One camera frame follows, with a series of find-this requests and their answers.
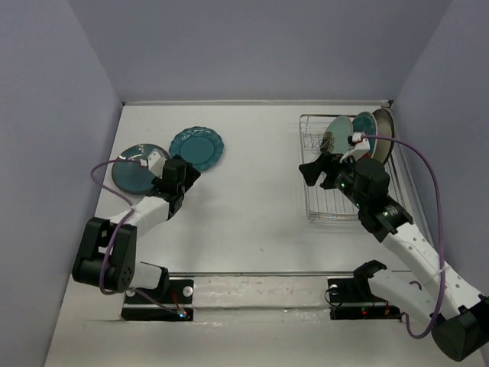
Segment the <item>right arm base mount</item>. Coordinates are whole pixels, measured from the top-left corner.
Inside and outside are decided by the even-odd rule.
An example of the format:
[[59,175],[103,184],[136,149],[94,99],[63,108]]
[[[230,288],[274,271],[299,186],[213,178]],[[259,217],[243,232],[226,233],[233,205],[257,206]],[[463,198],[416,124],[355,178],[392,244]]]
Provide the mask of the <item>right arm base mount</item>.
[[331,320],[401,320],[398,307],[371,293],[368,281],[387,266],[377,260],[364,263],[350,278],[328,279],[324,293]]

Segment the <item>red and teal plate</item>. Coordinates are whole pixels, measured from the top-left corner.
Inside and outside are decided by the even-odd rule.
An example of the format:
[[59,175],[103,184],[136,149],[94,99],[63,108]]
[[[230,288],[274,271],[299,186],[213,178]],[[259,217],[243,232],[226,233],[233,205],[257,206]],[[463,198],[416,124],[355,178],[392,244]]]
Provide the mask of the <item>red and teal plate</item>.
[[[360,132],[363,135],[377,135],[377,120],[371,112],[360,112],[352,120],[352,126],[354,132]],[[377,140],[375,138],[368,139],[370,144],[369,157],[374,157],[374,152],[377,147]]]

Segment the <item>light green flower plate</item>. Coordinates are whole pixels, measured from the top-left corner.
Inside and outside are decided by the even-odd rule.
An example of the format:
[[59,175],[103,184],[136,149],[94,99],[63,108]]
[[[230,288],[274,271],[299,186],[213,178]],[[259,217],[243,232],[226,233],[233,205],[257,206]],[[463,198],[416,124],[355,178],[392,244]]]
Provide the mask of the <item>light green flower plate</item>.
[[353,125],[349,117],[335,118],[325,130],[320,145],[322,153],[345,154],[349,149],[348,138],[353,134]]

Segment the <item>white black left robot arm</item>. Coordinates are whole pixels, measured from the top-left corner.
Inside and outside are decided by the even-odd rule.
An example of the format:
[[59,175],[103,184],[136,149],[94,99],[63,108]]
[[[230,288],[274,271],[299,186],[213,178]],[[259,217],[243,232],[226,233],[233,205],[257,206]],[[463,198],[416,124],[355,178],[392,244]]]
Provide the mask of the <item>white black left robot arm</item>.
[[98,287],[103,294],[120,294],[131,289],[137,269],[138,239],[172,219],[201,176],[179,155],[168,160],[148,158],[137,164],[154,175],[151,188],[134,204],[103,184],[101,188],[122,198],[128,210],[108,219],[96,216],[89,219],[73,264],[73,280]]

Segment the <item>grey cream plate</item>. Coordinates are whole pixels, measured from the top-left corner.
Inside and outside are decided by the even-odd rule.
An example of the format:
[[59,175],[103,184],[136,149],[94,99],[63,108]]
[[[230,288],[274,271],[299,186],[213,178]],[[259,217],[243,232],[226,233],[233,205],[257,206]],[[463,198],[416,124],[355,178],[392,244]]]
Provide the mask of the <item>grey cream plate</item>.
[[[370,127],[367,132],[369,135],[376,135],[384,138],[394,138],[395,128],[393,117],[387,109],[377,109],[371,113],[369,118]],[[383,139],[370,139],[371,157],[382,164],[386,164],[393,150],[393,142]]]

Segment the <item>teal scalloped plate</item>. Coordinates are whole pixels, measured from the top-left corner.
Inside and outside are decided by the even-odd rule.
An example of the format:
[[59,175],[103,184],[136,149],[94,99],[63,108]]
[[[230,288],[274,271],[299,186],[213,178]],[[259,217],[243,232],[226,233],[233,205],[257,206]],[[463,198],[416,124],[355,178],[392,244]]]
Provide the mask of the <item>teal scalloped plate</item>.
[[176,134],[170,143],[169,154],[180,156],[200,172],[212,169],[224,154],[222,137],[213,129],[194,126]]

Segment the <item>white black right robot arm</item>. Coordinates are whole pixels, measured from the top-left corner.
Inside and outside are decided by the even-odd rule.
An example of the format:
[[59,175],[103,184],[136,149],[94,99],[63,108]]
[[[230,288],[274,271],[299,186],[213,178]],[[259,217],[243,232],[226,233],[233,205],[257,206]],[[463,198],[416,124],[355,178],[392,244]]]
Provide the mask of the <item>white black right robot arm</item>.
[[325,153],[301,164],[299,170],[307,186],[315,186],[322,177],[322,189],[337,189],[351,201],[366,231],[394,253],[421,285],[400,283],[381,265],[352,280],[357,298],[375,295],[408,317],[428,320],[433,341],[456,362],[488,343],[487,296],[442,260],[442,250],[429,244],[413,217],[389,195],[390,176],[381,162]]

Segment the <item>dark teal blossom plate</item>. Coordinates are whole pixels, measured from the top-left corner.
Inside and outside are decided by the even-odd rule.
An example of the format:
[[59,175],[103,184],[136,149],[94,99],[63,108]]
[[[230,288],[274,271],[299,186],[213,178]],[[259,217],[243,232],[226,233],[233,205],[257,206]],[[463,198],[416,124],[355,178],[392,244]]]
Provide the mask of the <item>dark teal blossom plate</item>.
[[[170,156],[162,147],[153,144],[138,144],[125,149],[118,156],[120,161],[139,161],[146,159],[153,151],[158,150],[166,159]],[[154,175],[145,167],[131,163],[114,163],[112,180],[116,187],[128,194],[140,196],[152,188]]]

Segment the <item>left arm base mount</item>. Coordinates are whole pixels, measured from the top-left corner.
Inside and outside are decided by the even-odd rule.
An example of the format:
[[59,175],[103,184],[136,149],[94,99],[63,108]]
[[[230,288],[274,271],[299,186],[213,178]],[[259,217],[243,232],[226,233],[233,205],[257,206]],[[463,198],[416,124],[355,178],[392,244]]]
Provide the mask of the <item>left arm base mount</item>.
[[194,280],[170,278],[165,294],[157,289],[127,292],[120,317],[125,321],[191,322],[194,318]]

